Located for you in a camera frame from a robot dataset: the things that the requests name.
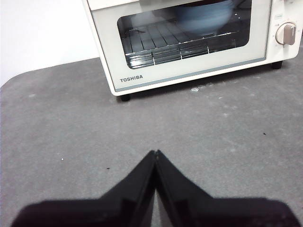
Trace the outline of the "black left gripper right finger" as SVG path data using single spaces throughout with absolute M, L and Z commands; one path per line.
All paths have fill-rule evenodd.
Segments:
M 267 198 L 214 198 L 156 151 L 157 191 L 176 227 L 296 227 L 289 206 Z

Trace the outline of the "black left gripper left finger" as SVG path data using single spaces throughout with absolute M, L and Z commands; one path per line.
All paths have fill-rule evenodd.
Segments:
M 117 185 L 97 199 L 42 201 L 25 206 L 14 227 L 139 227 L 152 212 L 156 162 L 150 151 Z

